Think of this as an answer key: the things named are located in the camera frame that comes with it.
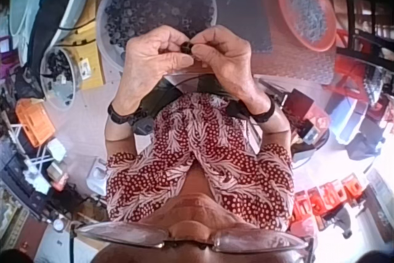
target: black wristwatch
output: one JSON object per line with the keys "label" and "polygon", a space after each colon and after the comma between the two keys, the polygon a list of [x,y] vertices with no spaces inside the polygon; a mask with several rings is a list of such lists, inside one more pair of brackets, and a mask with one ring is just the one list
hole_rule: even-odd
{"label": "black wristwatch", "polygon": [[124,124],[128,122],[132,126],[137,120],[146,116],[144,113],[145,112],[142,111],[141,107],[138,107],[137,111],[135,111],[133,114],[122,116],[117,114],[112,106],[112,103],[110,103],[108,106],[108,115],[116,124]]}
{"label": "black wristwatch", "polygon": [[248,120],[249,117],[252,117],[256,121],[256,123],[266,123],[275,112],[275,102],[270,96],[268,97],[270,98],[271,106],[267,112],[253,115],[249,112],[244,102],[232,100],[227,105],[226,113],[231,117],[235,117],[243,120]]}
{"label": "black wristwatch", "polygon": [[271,101],[270,109],[268,109],[267,112],[263,112],[261,114],[251,115],[256,123],[266,123],[275,112],[275,102],[270,96],[268,96],[268,98],[270,98]]}

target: hand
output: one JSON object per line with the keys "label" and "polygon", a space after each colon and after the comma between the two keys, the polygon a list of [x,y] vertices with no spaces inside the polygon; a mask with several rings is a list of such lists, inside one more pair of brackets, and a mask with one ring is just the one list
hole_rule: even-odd
{"label": "hand", "polygon": [[200,32],[191,42],[193,55],[211,66],[228,93],[244,100],[255,91],[249,42],[220,25]]}
{"label": "hand", "polygon": [[123,75],[112,102],[117,113],[132,114],[164,75],[193,64],[191,56],[180,53],[185,41],[189,41],[186,35],[169,26],[129,40]]}

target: white sticker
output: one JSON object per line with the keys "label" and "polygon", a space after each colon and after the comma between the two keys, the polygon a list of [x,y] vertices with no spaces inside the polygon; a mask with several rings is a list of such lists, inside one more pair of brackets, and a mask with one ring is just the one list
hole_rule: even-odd
{"label": "white sticker", "polygon": [[85,58],[78,63],[79,72],[81,73],[82,80],[88,79],[92,76],[92,69],[90,68],[89,59]]}
{"label": "white sticker", "polygon": [[61,79],[62,84],[66,84],[67,83],[67,79],[66,79],[66,76],[64,74],[62,74],[60,79]]}

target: red and white patterned shirt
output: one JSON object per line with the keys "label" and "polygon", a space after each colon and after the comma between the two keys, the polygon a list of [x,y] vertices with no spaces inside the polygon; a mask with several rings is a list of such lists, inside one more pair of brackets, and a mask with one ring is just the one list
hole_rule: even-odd
{"label": "red and white patterned shirt", "polygon": [[110,219],[149,216],[179,194],[197,161],[218,204],[257,227],[285,231],[294,203],[291,158],[277,144],[256,155],[245,121],[229,117],[227,105],[216,95],[186,94],[159,113],[152,144],[141,154],[109,157]]}

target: black mat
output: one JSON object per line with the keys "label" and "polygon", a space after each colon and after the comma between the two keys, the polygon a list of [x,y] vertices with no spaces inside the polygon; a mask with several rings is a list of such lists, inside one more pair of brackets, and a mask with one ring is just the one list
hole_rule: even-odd
{"label": "black mat", "polygon": [[216,0],[217,24],[252,44],[254,52],[272,50],[268,18],[262,0]]}

